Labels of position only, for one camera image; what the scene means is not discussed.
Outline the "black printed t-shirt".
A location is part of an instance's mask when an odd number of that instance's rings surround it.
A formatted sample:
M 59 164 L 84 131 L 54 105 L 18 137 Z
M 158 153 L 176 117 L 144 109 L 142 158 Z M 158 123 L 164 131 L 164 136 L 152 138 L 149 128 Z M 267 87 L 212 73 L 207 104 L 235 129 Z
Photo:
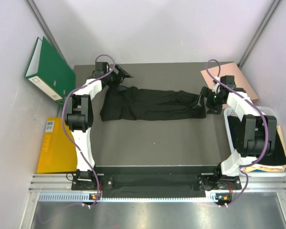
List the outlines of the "black printed t-shirt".
M 138 89 L 134 86 L 109 88 L 100 116 L 102 121 L 204 119 L 204 101 L 197 104 L 198 101 L 199 95 L 185 91 Z

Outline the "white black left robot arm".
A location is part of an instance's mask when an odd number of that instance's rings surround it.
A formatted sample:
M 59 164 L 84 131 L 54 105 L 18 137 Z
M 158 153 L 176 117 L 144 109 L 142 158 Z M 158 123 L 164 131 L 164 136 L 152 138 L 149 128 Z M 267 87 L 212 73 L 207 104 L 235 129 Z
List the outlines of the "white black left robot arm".
M 66 136 L 75 145 L 77 156 L 72 190 L 101 190 L 91 148 L 92 99 L 105 87 L 118 88 L 124 79 L 132 77 L 119 65 L 110 67 L 107 62 L 97 62 L 91 77 L 67 96 L 62 111 L 63 130 L 70 130 L 71 133 Z

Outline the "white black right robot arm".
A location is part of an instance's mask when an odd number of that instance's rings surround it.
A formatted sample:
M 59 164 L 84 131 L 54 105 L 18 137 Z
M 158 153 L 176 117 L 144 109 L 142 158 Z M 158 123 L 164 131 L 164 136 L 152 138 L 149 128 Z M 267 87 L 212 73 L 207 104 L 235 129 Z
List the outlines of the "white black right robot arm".
M 239 175 L 246 167 L 257 164 L 263 157 L 272 154 L 276 142 L 276 118 L 264 114 L 250 100 L 243 88 L 227 89 L 218 86 L 216 89 L 203 87 L 197 105 L 206 100 L 208 113 L 218 115 L 224 104 L 227 104 L 239 122 L 236 130 L 230 133 L 234 141 L 231 155 L 219 163 L 213 175 L 198 177 L 202 189 L 241 189 Z

